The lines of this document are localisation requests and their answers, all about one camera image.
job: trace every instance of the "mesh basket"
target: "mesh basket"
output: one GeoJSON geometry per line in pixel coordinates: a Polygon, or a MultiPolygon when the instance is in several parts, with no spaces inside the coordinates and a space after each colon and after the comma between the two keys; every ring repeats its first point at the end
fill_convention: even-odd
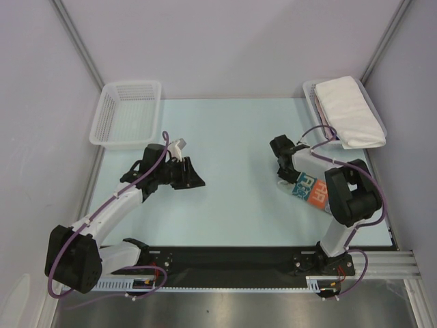
{"type": "Polygon", "coordinates": [[[135,81],[105,85],[89,140],[107,149],[142,149],[154,138],[160,111],[161,84],[135,81]]]}

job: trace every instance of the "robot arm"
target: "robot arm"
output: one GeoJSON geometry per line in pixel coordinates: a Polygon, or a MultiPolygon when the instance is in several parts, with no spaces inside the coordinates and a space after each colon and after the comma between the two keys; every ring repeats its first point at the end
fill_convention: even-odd
{"type": "Polygon", "coordinates": [[[89,292],[105,275],[124,267],[136,264],[150,264],[148,246],[132,238],[124,239],[120,244],[100,248],[109,232],[134,208],[140,206],[155,192],[159,185],[171,185],[174,189],[202,187],[205,182],[197,175],[189,157],[182,157],[181,150],[185,141],[179,139],[169,144],[170,160],[161,161],[156,169],[127,191],[118,192],[136,181],[151,168],[163,153],[165,147],[150,144],[144,150],[142,160],[138,160],[120,179],[113,200],[92,222],[90,215],[66,228],[57,226],[50,235],[45,274],[49,275],[52,265],[64,243],[84,223],[87,224],[72,241],[62,256],[54,274],[54,279],[79,292],[89,292]]]}
{"type": "MultiPolygon", "coordinates": [[[[319,246],[327,258],[342,256],[353,229],[381,208],[378,190],[358,171],[315,158],[308,145],[294,145],[285,135],[274,138],[270,147],[278,158],[280,178],[296,183],[300,173],[305,172],[326,182],[334,219],[319,246]],[[350,185],[355,185],[356,189],[351,191],[350,185]]],[[[360,159],[349,164],[369,171],[360,159]]]]}

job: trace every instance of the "white workcell enclosure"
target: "white workcell enclosure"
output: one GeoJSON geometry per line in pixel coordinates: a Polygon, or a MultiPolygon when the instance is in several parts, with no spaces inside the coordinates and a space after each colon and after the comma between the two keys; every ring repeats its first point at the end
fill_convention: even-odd
{"type": "Polygon", "coordinates": [[[8,1],[0,17],[0,327],[35,327],[48,236],[77,219],[94,162],[99,91],[48,1],[8,1]]]}
{"type": "MultiPolygon", "coordinates": [[[[104,83],[160,81],[166,99],[301,98],[305,81],[359,79],[369,72],[405,2],[4,3],[0,328],[46,327],[40,317],[47,300],[48,237],[57,224],[78,219],[98,150],[88,140],[100,95],[100,77],[90,73],[90,63],[104,83]],[[64,18],[71,18],[68,29],[59,5],[64,18]],[[82,60],[71,31],[78,32],[92,61],[82,60]]],[[[413,3],[365,85],[388,131],[386,146],[370,155],[387,192],[391,223],[400,246],[414,250],[435,304],[436,14],[432,0],[413,3]]]]}

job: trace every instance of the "white towel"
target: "white towel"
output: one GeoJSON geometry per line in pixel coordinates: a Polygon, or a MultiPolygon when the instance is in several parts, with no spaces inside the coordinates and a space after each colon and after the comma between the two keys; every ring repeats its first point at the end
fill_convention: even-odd
{"type": "Polygon", "coordinates": [[[315,86],[328,123],[337,130],[343,148],[385,145],[384,131],[371,112],[353,77],[341,77],[315,86]]]}

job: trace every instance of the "cable clip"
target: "cable clip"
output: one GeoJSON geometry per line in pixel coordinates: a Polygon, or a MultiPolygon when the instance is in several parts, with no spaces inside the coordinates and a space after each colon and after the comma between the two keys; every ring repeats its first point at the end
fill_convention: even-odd
{"type": "Polygon", "coordinates": [[[91,217],[91,215],[87,215],[87,216],[85,217],[85,222],[84,222],[84,224],[86,224],[87,227],[89,227],[89,226],[91,225],[91,221],[89,220],[90,217],[91,217]]]}

